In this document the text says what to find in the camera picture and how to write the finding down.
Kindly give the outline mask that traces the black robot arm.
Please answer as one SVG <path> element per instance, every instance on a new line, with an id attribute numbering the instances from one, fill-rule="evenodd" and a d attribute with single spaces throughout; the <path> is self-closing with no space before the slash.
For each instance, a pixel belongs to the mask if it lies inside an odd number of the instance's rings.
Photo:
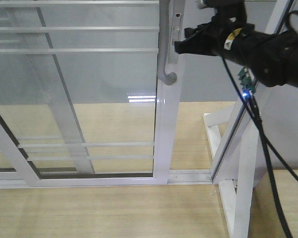
<path id="1" fill-rule="evenodd" d="M 267 87 L 285 84 L 298 88 L 298 33 L 286 15 L 287 31 L 266 34 L 247 22 L 242 0 L 202 0 L 201 7 L 215 9 L 209 23 L 184 30 L 185 39 L 174 44 L 178 54 L 219 56 L 251 69 Z"/>

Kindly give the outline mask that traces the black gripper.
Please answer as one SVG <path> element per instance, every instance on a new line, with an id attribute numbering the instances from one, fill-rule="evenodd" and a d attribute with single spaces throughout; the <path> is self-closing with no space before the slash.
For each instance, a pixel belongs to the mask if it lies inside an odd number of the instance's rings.
<path id="1" fill-rule="evenodd" d="M 174 43 L 178 54 L 218 56 L 227 38 L 246 25 L 247 14 L 243 0 L 199 0 L 198 8 L 213 8 L 215 15 L 208 23 L 185 28 L 183 41 Z"/>

